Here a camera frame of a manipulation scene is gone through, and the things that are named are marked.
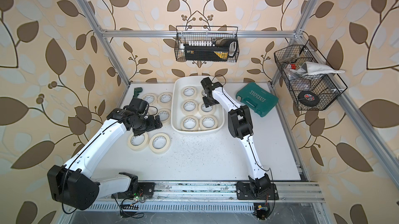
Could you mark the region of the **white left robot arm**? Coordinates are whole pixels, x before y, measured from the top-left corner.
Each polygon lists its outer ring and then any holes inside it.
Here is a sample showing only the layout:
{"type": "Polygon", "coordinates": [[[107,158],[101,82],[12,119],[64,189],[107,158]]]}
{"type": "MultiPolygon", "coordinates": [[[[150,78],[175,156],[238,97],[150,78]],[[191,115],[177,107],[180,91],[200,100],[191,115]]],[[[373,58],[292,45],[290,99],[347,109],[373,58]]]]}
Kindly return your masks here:
{"type": "Polygon", "coordinates": [[[160,129],[158,115],[146,116],[125,109],[114,109],[91,140],[64,165],[54,165],[47,173],[52,199],[79,210],[88,209],[97,199],[122,193],[137,195],[138,177],[120,172],[114,178],[92,179],[92,175],[114,143],[128,131],[134,136],[160,129]]]}

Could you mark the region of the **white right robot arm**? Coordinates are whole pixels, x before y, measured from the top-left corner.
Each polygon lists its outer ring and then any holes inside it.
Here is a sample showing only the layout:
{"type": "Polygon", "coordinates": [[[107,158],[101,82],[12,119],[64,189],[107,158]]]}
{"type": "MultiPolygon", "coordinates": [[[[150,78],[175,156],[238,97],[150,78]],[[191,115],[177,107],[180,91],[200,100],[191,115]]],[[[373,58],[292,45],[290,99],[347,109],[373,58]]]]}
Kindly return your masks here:
{"type": "Polygon", "coordinates": [[[253,196],[260,198],[271,189],[271,180],[268,170],[263,168],[258,157],[255,144],[253,123],[249,107],[233,99],[223,86],[217,82],[203,84],[205,96],[203,102],[206,106],[219,104],[228,114],[228,130],[233,138],[240,140],[247,157],[249,188],[253,196]]]}

